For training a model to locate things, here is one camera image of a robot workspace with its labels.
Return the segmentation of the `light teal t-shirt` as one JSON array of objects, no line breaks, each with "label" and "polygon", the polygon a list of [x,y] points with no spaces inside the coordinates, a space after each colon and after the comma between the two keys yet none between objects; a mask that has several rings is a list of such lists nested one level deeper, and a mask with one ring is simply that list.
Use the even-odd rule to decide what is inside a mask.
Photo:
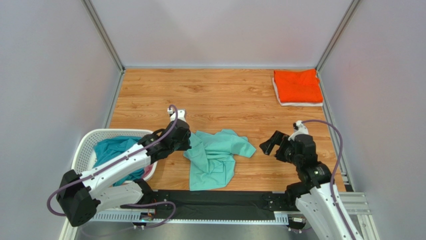
[{"label": "light teal t-shirt", "polygon": [[196,131],[183,156],[190,161],[189,190],[206,191],[226,187],[235,175],[235,155],[251,158],[256,148],[246,136],[231,129],[210,134]]}]

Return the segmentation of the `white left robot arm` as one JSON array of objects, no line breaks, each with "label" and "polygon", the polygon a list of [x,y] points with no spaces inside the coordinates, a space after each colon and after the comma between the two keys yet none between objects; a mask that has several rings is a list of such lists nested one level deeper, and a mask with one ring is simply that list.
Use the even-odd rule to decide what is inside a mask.
[{"label": "white left robot arm", "polygon": [[166,159],[175,151],[190,149],[190,126],[176,119],[163,131],[144,135],[128,150],[91,170],[77,173],[71,169],[61,179],[59,189],[51,197],[56,198],[72,227],[79,227],[98,212],[135,205],[143,200],[150,188],[143,179],[114,186],[136,170]]}]

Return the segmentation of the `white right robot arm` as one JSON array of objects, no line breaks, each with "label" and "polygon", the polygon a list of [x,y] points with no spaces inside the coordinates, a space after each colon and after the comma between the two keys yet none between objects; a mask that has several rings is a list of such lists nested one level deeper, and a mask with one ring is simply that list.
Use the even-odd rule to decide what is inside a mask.
[{"label": "white right robot arm", "polygon": [[265,155],[278,149],[274,157],[295,166],[299,182],[286,187],[286,202],[295,206],[310,223],[321,240],[361,240],[337,187],[332,183],[330,169],[318,160],[317,146],[308,133],[287,135],[280,131],[259,145]]}]

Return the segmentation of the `folded white t-shirt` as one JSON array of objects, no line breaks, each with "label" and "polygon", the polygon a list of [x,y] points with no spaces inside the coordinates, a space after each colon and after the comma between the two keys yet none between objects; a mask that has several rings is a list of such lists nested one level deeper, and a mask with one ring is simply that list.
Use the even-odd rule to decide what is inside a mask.
[{"label": "folded white t-shirt", "polygon": [[279,92],[278,92],[278,87],[273,77],[271,78],[271,82],[272,82],[276,99],[282,107],[322,107],[324,105],[323,102],[281,102]]}]

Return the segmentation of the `pink t-shirt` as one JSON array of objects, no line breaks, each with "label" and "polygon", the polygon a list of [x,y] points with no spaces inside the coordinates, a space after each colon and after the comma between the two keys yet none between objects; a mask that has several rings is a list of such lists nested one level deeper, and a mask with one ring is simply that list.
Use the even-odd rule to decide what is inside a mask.
[{"label": "pink t-shirt", "polygon": [[156,164],[154,163],[154,164],[151,164],[151,165],[149,165],[149,166],[146,166],[145,168],[144,168],[144,173],[143,173],[143,175],[142,175],[142,178],[143,179],[149,179],[149,178],[151,178],[152,177],[152,175],[153,175],[153,171],[155,171],[155,167],[156,167]]}]

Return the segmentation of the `folded orange t-shirt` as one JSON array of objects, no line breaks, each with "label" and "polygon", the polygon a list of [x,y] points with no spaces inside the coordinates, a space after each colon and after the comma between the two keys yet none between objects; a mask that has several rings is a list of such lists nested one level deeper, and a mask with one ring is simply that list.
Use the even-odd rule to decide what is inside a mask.
[{"label": "folded orange t-shirt", "polygon": [[320,103],[324,101],[315,69],[273,72],[280,101],[283,103]]}]

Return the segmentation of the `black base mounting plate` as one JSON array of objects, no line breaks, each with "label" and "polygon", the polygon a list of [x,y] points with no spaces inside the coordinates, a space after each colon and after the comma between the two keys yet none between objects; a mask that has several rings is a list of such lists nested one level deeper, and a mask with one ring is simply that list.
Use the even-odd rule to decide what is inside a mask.
[{"label": "black base mounting plate", "polygon": [[273,220],[274,212],[298,209],[284,193],[271,191],[158,190],[152,203],[165,200],[176,205],[173,220]]}]

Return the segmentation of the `dark teal t-shirt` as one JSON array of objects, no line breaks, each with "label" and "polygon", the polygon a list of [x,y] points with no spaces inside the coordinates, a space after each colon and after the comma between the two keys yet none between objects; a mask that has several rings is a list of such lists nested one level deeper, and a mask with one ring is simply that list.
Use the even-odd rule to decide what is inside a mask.
[{"label": "dark teal t-shirt", "polygon": [[[137,136],[119,135],[98,142],[97,145],[93,147],[96,155],[96,162],[94,163],[93,167],[98,167],[119,156],[120,154],[129,150],[140,139],[141,138]],[[132,173],[115,182],[113,186],[117,187],[122,185],[126,181],[134,181],[140,179],[144,176],[145,172],[146,171],[144,168],[133,171]]]}]

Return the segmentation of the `white perforated laundry basket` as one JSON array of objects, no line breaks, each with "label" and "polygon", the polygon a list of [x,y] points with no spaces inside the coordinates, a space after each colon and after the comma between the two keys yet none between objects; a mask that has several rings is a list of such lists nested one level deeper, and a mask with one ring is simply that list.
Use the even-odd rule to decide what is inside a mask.
[{"label": "white perforated laundry basket", "polygon": [[151,133],[151,130],[146,129],[101,128],[92,130],[80,141],[71,164],[71,169],[76,173],[91,170],[98,161],[95,146],[101,141],[122,136],[135,137],[139,140],[143,136]]}]

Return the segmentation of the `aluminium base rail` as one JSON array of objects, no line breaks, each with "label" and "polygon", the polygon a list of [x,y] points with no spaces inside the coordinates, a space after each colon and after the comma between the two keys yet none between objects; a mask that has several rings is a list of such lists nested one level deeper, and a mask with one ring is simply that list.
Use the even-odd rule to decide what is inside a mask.
[{"label": "aluminium base rail", "polygon": [[285,225],[303,233],[314,222],[290,202],[287,193],[261,191],[150,191],[135,206],[78,210],[73,227],[89,221],[132,222],[144,226],[170,217],[170,223]]}]

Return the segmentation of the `aluminium frame post right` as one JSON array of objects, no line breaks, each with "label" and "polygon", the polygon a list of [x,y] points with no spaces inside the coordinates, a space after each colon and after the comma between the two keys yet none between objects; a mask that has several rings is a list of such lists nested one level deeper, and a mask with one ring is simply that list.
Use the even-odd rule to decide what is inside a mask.
[{"label": "aluminium frame post right", "polygon": [[317,70],[317,72],[320,72],[324,68],[324,66],[327,62],[327,59],[331,55],[335,45],[339,41],[341,35],[345,31],[347,25],[349,24],[351,18],[355,14],[355,12],[356,12],[356,10],[359,7],[361,2],[362,2],[362,0],[351,0],[350,1],[348,8],[346,9],[341,21],[339,22],[336,30],[334,31],[329,43],[327,44],[324,52],[322,53],[317,65],[316,65],[315,69]]}]

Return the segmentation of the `aluminium frame post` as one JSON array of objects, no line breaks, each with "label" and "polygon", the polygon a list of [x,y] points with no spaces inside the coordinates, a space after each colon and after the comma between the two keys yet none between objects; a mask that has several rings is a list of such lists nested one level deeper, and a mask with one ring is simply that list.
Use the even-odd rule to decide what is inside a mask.
[{"label": "aluminium frame post", "polygon": [[102,20],[95,8],[95,5],[92,0],[82,0],[82,4],[84,5],[89,17],[91,18],[94,27],[96,28],[98,34],[100,35],[107,51],[109,52],[114,64],[118,68],[120,73],[123,73],[126,68],[124,67],[124,64],[119,57],[119,54],[114,47],[114,44],[112,43],[111,38],[109,37],[106,28],[104,27]]},{"label": "aluminium frame post", "polygon": [[336,30],[334,31],[329,43],[327,44],[324,52],[322,53],[317,65],[316,65],[315,69],[317,70],[317,72],[320,72],[324,68],[324,66],[327,62],[327,59],[331,55],[335,45],[339,41],[341,35],[345,31],[347,25],[349,24],[351,18],[355,14],[355,12],[356,12],[356,10],[359,7],[361,2],[362,2],[362,0],[351,0],[350,1],[348,8],[346,9],[341,21],[339,22]]}]

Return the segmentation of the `aluminium frame post left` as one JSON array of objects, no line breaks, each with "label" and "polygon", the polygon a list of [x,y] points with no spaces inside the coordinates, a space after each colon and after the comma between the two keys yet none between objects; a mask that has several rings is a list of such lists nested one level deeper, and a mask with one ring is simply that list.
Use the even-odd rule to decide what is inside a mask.
[{"label": "aluminium frame post left", "polygon": [[102,20],[95,8],[95,5],[92,0],[82,0],[82,4],[84,5],[89,17],[91,18],[94,27],[96,28],[98,34],[100,35],[107,51],[109,52],[114,64],[118,68],[120,73],[123,73],[126,68],[124,67],[124,64],[119,57],[119,54],[114,47],[114,44],[112,43],[111,38],[109,37],[106,28],[104,27]]}]

